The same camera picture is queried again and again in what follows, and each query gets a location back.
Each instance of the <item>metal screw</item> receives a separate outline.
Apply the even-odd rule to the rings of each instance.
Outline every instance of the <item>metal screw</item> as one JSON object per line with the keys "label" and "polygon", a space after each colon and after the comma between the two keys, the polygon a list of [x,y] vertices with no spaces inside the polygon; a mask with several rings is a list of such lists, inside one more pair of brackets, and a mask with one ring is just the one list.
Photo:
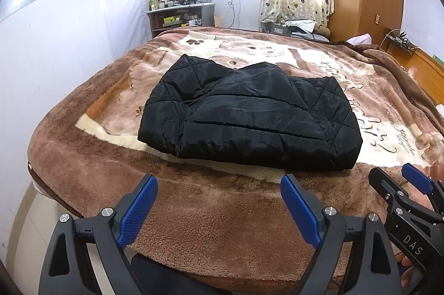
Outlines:
{"label": "metal screw", "polygon": [[337,210],[331,206],[326,207],[326,209],[324,211],[328,216],[334,216],[337,213]]}
{"label": "metal screw", "polygon": [[369,213],[369,219],[371,220],[371,221],[378,221],[379,220],[379,216],[377,215],[377,214],[375,214],[374,212],[370,212]]}
{"label": "metal screw", "polygon": [[104,208],[102,210],[102,216],[105,216],[105,217],[111,216],[113,212],[114,211],[111,207]]}
{"label": "metal screw", "polygon": [[60,222],[66,222],[69,220],[69,215],[68,214],[63,214],[60,216],[59,221]]}

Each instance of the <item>blue gripper pad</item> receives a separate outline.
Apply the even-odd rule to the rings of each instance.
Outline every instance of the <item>blue gripper pad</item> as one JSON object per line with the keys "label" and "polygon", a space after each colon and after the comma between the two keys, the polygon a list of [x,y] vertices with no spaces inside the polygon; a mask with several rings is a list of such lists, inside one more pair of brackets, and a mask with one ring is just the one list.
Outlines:
{"label": "blue gripper pad", "polygon": [[415,186],[422,194],[433,192],[432,180],[410,163],[406,163],[401,170],[402,177]]}
{"label": "blue gripper pad", "polygon": [[120,234],[117,238],[117,243],[121,249],[124,249],[126,245],[130,245],[136,240],[143,222],[156,200],[157,190],[157,179],[151,176],[123,216],[120,223]]}
{"label": "blue gripper pad", "polygon": [[288,176],[281,179],[281,196],[304,241],[315,249],[318,248],[322,239],[319,235],[316,217]]}

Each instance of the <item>black folded jacket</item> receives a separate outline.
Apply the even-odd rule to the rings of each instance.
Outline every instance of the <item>black folded jacket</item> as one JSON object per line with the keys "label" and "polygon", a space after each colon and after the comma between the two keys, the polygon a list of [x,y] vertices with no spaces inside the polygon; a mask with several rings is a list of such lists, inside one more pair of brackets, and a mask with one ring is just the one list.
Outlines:
{"label": "black folded jacket", "polygon": [[138,139],[179,158],[339,171],[362,138],[333,77],[289,77],[258,63],[230,69],[181,56],[145,104]]}

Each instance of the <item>fleece blanket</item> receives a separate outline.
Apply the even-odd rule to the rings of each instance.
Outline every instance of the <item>fleece blanket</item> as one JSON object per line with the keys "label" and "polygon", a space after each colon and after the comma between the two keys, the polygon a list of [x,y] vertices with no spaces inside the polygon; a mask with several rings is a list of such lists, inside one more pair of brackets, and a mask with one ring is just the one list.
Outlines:
{"label": "fleece blanket", "polygon": [[[137,252],[219,288],[288,292],[314,250],[280,197],[286,172],[326,206],[346,215],[374,211],[385,219],[385,203],[368,184],[371,168],[382,167],[408,189],[400,175],[404,163],[436,177],[444,162],[444,121],[434,103],[394,59],[369,48],[233,29],[164,32],[98,72],[45,116],[29,145],[30,172],[81,216],[116,204],[145,173],[153,174],[158,197],[133,245]],[[285,171],[182,160],[137,141],[151,90],[183,54],[229,68],[267,61],[292,76],[334,76],[363,137],[357,164],[341,172]],[[349,249],[343,248],[337,277]]]}

